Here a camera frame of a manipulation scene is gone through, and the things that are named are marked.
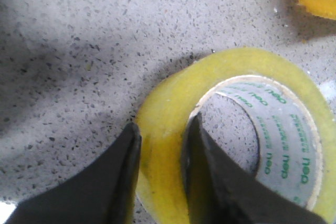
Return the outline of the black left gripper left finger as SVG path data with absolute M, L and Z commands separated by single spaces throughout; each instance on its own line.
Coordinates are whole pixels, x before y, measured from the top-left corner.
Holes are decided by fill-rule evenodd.
M 18 204 L 8 223 L 132 223 L 141 136 L 129 123 L 93 163 Z

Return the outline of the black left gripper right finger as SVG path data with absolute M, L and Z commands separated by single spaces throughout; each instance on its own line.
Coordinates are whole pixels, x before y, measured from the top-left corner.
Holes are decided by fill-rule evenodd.
M 181 172 L 190 223 L 326 222 L 246 173 L 206 132 L 201 114 L 188 124 Z

